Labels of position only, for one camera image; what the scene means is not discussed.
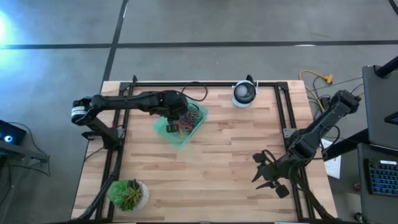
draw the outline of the concrete floor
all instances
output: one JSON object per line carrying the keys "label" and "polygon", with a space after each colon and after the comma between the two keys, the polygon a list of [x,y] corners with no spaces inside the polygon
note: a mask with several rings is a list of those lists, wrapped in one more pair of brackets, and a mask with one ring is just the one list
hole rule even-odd
{"label": "concrete floor", "polygon": [[[0,45],[110,44],[121,5],[2,1]],[[130,0],[119,43],[396,39],[398,17],[387,0]],[[333,95],[359,85],[361,79],[352,79],[361,77],[363,65],[383,64],[397,52],[398,45],[118,49],[109,79],[237,80],[250,73],[261,80],[295,80],[311,69],[334,74],[334,85],[318,91]],[[80,136],[85,129],[70,122],[70,108],[73,100],[99,91],[108,55],[109,49],[0,50],[0,119],[28,125],[52,165],[51,177],[26,173],[4,223],[69,219],[87,145]],[[306,75],[306,84],[313,79]],[[317,87],[323,86],[319,80]],[[338,126],[343,137],[365,128],[363,102]],[[351,153],[343,162],[355,159]],[[359,197],[346,192],[351,182],[331,180],[344,220],[360,210]]]}

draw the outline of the yellow cable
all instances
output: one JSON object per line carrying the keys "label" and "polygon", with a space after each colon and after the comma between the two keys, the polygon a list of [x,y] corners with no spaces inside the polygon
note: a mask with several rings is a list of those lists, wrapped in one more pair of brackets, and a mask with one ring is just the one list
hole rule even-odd
{"label": "yellow cable", "polygon": [[311,70],[302,70],[302,71],[300,72],[300,74],[298,75],[298,77],[300,78],[300,80],[303,80],[303,77],[302,77],[302,76],[303,76],[303,73],[304,73],[304,72],[308,72],[308,73],[314,74],[314,75],[316,75],[316,76],[319,76],[319,77],[325,79],[325,76],[324,76],[324,75],[321,75],[321,74],[316,73],[316,72],[314,72],[314,71],[311,71]]}
{"label": "yellow cable", "polygon": [[[333,75],[321,75],[321,74],[319,74],[319,73],[317,73],[317,72],[314,72],[314,71],[311,71],[311,70],[302,70],[302,71],[299,73],[299,75],[298,75],[298,78],[299,78],[300,80],[303,80],[303,73],[304,73],[304,72],[308,72],[308,73],[311,73],[311,74],[316,75],[316,76],[318,76],[318,77],[321,77],[321,78],[324,79],[324,81],[325,81],[327,84],[329,84],[329,85],[330,85],[330,84],[332,83],[332,81],[333,81]],[[304,85],[304,86],[305,86],[305,88],[315,97],[315,99],[316,99],[317,102],[318,102],[319,107],[322,109],[322,112],[324,112],[325,109],[324,109],[324,107],[322,106],[322,104],[321,104],[319,98],[312,92],[311,89],[309,89],[308,86],[306,86],[306,85]]]}

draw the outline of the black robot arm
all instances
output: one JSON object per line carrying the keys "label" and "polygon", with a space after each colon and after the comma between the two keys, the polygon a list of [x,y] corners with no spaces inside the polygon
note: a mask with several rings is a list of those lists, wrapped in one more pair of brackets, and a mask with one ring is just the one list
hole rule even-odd
{"label": "black robot arm", "polygon": [[286,140],[287,153],[278,160],[268,150],[253,155],[255,162],[260,163],[253,182],[263,177],[268,181],[258,187],[276,188],[280,198],[289,194],[287,187],[278,181],[283,177],[289,179],[292,184],[298,184],[307,194],[315,209],[322,218],[333,218],[319,204],[318,200],[311,193],[308,186],[298,175],[299,166],[306,166],[315,157],[317,149],[321,144],[321,139],[336,123],[347,114],[355,113],[359,106],[360,97],[354,96],[346,90],[338,91],[330,100],[330,107],[319,118],[311,123],[307,128],[296,130]]}
{"label": "black robot arm", "polygon": [[188,111],[188,103],[183,93],[174,90],[145,91],[136,96],[94,95],[73,102],[72,123],[92,130],[82,134],[85,138],[99,136],[105,148],[118,147],[121,133],[115,127],[107,127],[96,116],[104,110],[125,109],[138,109],[167,118],[167,132],[171,133],[178,131],[173,121]]}

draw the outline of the potted plant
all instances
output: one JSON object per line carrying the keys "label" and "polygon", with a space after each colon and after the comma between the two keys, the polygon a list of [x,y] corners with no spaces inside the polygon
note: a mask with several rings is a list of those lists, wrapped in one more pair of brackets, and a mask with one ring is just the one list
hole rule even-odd
{"label": "potted plant", "polygon": [[119,180],[112,183],[108,197],[122,211],[135,211],[144,208],[148,203],[149,190],[136,179]]}

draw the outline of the wooden table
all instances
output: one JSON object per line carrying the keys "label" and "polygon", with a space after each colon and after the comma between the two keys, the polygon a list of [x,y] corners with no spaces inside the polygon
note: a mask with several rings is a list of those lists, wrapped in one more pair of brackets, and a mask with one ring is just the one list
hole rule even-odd
{"label": "wooden table", "polygon": [[[119,83],[104,82],[101,93],[117,95]],[[312,114],[304,84],[296,80],[288,83],[297,127],[306,128],[312,122]],[[181,90],[135,87],[133,95],[169,89]],[[203,87],[189,87],[184,93],[201,98],[204,90]],[[207,120],[182,149],[177,149],[154,131],[152,125],[158,116],[130,111],[120,179],[143,181],[150,190],[150,199],[141,211],[115,209],[114,222],[297,221],[288,180],[280,179],[290,190],[290,195],[283,199],[278,198],[273,189],[255,190],[263,180],[251,183],[256,173],[254,153],[268,149],[277,158],[285,153],[274,89],[259,87],[256,99],[245,109],[235,107],[231,98],[231,87],[209,87],[206,100],[200,102],[209,110]],[[284,111],[289,123],[286,107]],[[113,111],[104,111],[98,117],[110,126],[113,114]],[[87,154],[101,146],[102,141],[90,142]],[[105,157],[106,150],[102,150],[85,162],[72,218],[78,217],[98,193]],[[307,175],[317,199],[336,217],[323,162],[312,161],[307,167]],[[304,214],[307,214],[302,195],[301,198]],[[103,211],[105,217],[108,199]]]}

